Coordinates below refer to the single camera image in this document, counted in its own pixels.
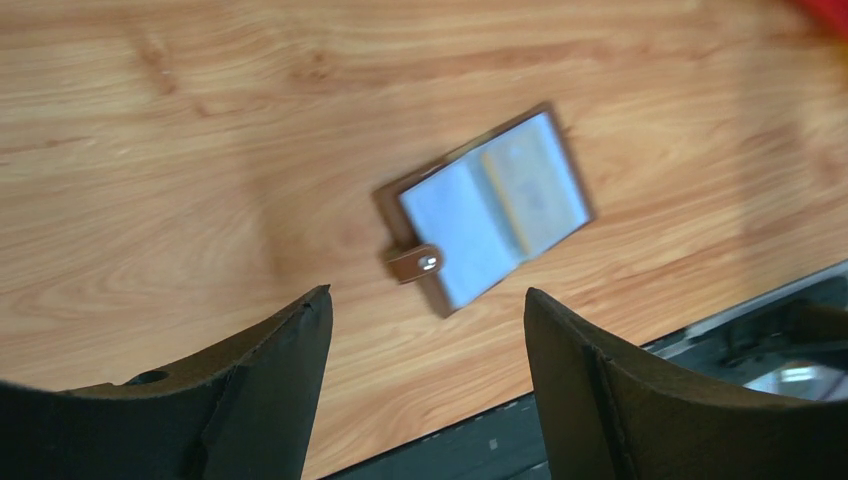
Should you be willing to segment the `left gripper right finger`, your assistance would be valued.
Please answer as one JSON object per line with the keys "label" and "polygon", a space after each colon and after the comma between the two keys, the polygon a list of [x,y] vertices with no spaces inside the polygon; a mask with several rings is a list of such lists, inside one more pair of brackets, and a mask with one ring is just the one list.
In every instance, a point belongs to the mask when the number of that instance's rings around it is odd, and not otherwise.
{"label": "left gripper right finger", "polygon": [[843,479],[847,404],[678,366],[539,289],[524,331],[555,479]]}

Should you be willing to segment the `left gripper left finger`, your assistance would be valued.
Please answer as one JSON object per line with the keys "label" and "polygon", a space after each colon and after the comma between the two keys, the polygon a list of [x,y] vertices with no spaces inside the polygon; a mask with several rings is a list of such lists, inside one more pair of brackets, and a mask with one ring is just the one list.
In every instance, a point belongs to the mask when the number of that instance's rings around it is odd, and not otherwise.
{"label": "left gripper left finger", "polygon": [[328,286],[116,385],[1,385],[5,479],[298,479],[332,337]]}

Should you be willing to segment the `brown leather card holder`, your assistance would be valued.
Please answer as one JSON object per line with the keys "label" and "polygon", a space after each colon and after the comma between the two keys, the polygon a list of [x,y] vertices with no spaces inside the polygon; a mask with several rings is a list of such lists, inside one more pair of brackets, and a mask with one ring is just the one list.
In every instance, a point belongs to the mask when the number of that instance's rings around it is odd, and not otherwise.
{"label": "brown leather card holder", "polygon": [[382,255],[400,284],[415,284],[430,308],[447,318],[467,307],[522,265],[526,259],[507,224],[501,203],[484,171],[483,147],[498,135],[542,112],[551,115],[587,201],[595,209],[573,158],[555,106],[541,102],[436,159],[389,181],[373,193],[391,242]]}

